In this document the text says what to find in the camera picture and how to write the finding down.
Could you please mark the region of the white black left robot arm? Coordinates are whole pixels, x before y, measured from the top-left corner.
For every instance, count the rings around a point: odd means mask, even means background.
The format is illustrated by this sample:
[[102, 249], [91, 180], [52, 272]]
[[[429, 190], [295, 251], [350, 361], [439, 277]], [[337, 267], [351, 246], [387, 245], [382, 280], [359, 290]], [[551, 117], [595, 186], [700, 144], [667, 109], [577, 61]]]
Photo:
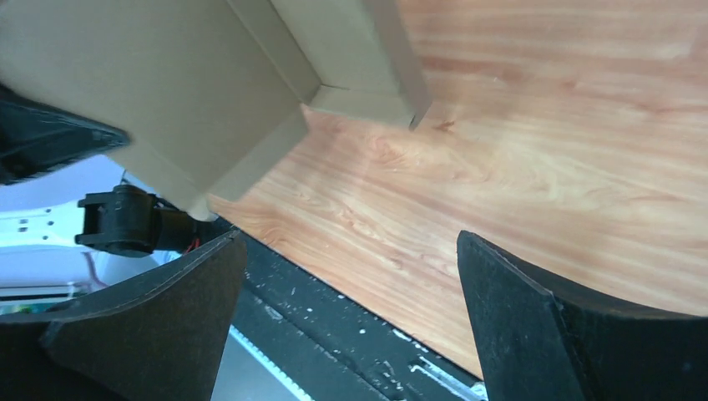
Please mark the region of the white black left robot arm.
[[97, 184], [104, 158], [128, 135], [1, 90], [1, 293], [105, 286], [103, 264], [153, 253], [183, 255], [226, 232], [130, 182]]

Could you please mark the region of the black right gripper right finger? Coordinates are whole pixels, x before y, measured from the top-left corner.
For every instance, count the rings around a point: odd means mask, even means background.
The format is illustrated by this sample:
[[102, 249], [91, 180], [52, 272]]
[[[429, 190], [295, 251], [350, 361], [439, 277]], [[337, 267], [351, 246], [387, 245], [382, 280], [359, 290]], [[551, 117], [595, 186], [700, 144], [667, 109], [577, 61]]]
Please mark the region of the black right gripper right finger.
[[469, 231], [458, 271], [492, 400], [704, 400], [707, 320], [629, 302]]

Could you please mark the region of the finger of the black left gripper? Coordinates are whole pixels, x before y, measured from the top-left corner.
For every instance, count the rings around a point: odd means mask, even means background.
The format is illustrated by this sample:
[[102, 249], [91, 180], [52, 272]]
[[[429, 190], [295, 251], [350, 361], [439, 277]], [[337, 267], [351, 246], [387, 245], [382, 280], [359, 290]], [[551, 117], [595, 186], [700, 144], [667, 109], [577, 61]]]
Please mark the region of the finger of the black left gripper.
[[1, 184], [15, 185], [123, 148], [128, 133], [1, 86]]

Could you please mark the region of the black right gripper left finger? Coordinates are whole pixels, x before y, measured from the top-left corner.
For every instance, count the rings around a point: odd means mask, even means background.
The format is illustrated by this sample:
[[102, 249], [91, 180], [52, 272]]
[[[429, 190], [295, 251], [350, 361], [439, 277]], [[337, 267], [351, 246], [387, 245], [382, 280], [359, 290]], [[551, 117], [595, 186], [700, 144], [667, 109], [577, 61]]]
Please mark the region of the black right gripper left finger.
[[46, 312], [3, 315], [2, 399], [210, 399], [245, 267], [230, 231]]

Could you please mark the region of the brown cardboard paper box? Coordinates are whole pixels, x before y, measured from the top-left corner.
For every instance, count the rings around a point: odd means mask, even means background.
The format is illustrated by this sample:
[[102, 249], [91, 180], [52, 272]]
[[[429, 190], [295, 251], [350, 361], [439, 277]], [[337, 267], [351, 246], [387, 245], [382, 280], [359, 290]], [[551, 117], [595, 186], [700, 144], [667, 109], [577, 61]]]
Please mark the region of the brown cardboard paper box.
[[4, 1], [2, 85], [128, 133], [105, 154], [202, 221], [304, 106], [413, 129], [432, 102], [393, 1]]

